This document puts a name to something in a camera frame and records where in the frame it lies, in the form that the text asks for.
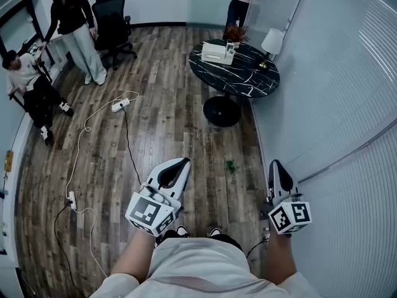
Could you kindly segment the white storage box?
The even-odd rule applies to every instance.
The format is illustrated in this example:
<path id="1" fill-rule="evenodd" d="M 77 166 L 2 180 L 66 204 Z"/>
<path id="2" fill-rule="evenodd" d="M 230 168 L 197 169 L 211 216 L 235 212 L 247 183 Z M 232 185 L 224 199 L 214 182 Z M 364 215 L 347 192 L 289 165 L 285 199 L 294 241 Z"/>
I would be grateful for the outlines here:
<path id="1" fill-rule="evenodd" d="M 229 57 L 226 46 L 203 43 L 201 60 L 223 65 L 231 65 L 234 57 Z"/>

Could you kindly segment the person's right forearm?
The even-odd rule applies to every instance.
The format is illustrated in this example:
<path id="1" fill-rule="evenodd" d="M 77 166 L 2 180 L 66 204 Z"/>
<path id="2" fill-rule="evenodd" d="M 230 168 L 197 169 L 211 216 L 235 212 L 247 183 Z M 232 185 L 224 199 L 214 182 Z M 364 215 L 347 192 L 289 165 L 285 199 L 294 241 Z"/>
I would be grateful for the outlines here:
<path id="1" fill-rule="evenodd" d="M 272 230 L 268 242 L 267 280 L 279 285 L 296 272 L 291 238 Z"/>

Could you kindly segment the orange dried plant in vase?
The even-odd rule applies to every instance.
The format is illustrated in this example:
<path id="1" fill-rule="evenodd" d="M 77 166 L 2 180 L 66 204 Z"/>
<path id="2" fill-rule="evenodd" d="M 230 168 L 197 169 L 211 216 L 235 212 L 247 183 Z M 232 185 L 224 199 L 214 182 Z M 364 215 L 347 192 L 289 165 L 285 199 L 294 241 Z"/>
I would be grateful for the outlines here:
<path id="1" fill-rule="evenodd" d="M 239 48 L 240 44 L 249 40 L 247 36 L 247 29 L 239 27 L 236 24 L 230 24 L 225 27 L 222 38 L 226 43 L 233 43 L 234 49 Z"/>

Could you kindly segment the round black marble table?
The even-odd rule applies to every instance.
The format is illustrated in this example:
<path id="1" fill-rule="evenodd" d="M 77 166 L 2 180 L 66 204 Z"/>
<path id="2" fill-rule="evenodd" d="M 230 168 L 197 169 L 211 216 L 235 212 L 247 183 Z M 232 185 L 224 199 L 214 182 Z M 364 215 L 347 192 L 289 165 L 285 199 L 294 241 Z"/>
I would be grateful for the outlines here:
<path id="1" fill-rule="evenodd" d="M 207 40 L 215 45 L 225 46 L 222 39 Z M 214 96 L 205 101 L 203 113 L 207 120 L 219 127 L 230 127 L 241 118 L 241 105 L 231 99 L 266 97 L 272 94 L 280 84 L 280 74 L 271 61 L 268 71 L 259 69 L 264 54 L 258 49 L 241 43 L 234 54 L 231 65 L 206 62 L 201 60 L 203 43 L 191 49 L 189 65 L 194 74 L 207 86 L 221 92 L 222 96 Z"/>

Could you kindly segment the large white power strip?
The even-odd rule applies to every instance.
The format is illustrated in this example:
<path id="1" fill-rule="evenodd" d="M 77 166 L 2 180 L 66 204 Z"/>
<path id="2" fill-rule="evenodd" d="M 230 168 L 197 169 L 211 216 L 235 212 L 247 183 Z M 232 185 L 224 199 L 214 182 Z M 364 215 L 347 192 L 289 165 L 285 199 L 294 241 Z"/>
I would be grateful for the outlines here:
<path id="1" fill-rule="evenodd" d="M 130 100 L 128 98 L 125 98 L 125 99 L 122 99 L 119 101 L 115 101 L 112 104 L 111 110 L 112 110 L 112 112 L 118 112 L 129 105 L 130 105 Z"/>

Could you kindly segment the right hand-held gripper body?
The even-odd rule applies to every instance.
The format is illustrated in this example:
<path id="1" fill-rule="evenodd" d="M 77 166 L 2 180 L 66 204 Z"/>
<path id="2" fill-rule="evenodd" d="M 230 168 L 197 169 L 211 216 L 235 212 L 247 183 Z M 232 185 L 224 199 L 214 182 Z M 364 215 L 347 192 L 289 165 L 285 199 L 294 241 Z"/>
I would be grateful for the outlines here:
<path id="1" fill-rule="evenodd" d="M 301 193 L 285 197 L 277 205 L 273 200 L 267 201 L 262 216 L 269 221 L 271 230 L 287 237 L 311 223 L 310 204 Z"/>

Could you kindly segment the person's black shorts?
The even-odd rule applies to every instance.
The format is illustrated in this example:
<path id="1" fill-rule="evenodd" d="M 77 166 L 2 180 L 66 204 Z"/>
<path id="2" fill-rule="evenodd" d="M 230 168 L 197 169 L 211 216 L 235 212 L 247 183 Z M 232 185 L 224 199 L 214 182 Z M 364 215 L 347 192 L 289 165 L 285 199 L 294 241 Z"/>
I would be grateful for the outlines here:
<path id="1" fill-rule="evenodd" d="M 168 231 L 164 234 L 164 236 L 162 237 L 162 240 L 159 241 L 159 242 L 157 243 L 157 245 L 162 244 L 162 243 L 165 242 L 167 239 L 174 239 L 174 238 L 184 238 L 184 237 L 178 236 L 178 234 L 176 233 L 176 230 L 168 230 Z M 231 238 L 229 235 L 226 235 L 226 234 L 223 234 L 223 233 L 222 233 L 222 234 L 221 234 L 220 236 L 218 236 L 218 237 L 210 238 L 209 236 L 207 236 L 207 238 L 212 239 L 212 240 L 218 240 L 218 241 L 220 241 L 220 242 L 229 243 L 230 245 L 235 246 L 235 247 L 238 248 L 239 250 L 243 250 L 243 249 L 241 248 L 240 244 L 239 244 L 236 240 L 234 240 L 233 238 Z"/>

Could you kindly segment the white desk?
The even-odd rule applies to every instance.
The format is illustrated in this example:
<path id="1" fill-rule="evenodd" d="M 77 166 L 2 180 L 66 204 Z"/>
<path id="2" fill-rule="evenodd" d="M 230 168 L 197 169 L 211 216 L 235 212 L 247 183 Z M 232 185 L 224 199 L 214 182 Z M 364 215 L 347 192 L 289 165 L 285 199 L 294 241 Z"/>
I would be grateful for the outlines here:
<path id="1" fill-rule="evenodd" d="M 54 36 L 52 36 L 47 44 L 47 48 L 52 55 L 59 72 L 62 72 L 68 61 L 66 57 L 67 49 L 63 42 L 63 36 L 61 34 L 55 34 Z"/>

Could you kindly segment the person's white shirt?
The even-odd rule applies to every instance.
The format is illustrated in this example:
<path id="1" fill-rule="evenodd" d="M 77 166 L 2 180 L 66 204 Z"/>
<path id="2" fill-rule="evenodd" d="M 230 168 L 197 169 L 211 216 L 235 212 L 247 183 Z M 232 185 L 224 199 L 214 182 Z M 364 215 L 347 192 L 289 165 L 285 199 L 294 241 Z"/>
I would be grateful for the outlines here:
<path id="1" fill-rule="evenodd" d="M 210 238 L 169 238 L 154 250 L 147 280 L 117 273 L 90 298 L 321 298 L 297 272 L 279 285 L 251 274 L 244 253 Z"/>

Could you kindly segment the person's left forearm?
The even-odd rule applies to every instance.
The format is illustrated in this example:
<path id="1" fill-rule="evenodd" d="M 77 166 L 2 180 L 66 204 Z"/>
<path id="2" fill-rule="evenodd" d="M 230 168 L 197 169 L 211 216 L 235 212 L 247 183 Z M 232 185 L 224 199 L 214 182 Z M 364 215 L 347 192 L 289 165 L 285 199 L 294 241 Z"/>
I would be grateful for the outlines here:
<path id="1" fill-rule="evenodd" d="M 148 276 L 155 240 L 154 236 L 137 229 L 110 274 L 128 274 L 139 283 L 144 282 Z"/>

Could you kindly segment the white shade table lamp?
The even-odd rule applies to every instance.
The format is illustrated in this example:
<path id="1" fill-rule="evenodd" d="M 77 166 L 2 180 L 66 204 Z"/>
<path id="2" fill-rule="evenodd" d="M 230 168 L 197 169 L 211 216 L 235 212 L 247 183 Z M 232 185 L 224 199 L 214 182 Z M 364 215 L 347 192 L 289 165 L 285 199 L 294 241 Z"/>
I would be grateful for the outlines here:
<path id="1" fill-rule="evenodd" d="M 259 69 L 263 72 L 268 71 L 269 69 L 271 62 L 270 57 L 280 53 L 284 36 L 284 32 L 275 28 L 271 28 L 262 41 L 261 48 L 263 51 L 265 51 L 265 53 L 264 59 L 259 63 Z"/>

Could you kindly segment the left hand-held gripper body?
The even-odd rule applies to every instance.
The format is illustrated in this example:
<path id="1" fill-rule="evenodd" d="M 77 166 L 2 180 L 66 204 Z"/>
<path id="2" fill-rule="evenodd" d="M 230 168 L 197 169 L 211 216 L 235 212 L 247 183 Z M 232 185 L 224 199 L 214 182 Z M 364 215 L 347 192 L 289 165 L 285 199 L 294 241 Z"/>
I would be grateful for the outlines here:
<path id="1" fill-rule="evenodd" d="M 158 237 L 175 221 L 181 209 L 180 201 L 143 183 L 141 190 L 132 194 L 125 218 L 135 228 Z"/>

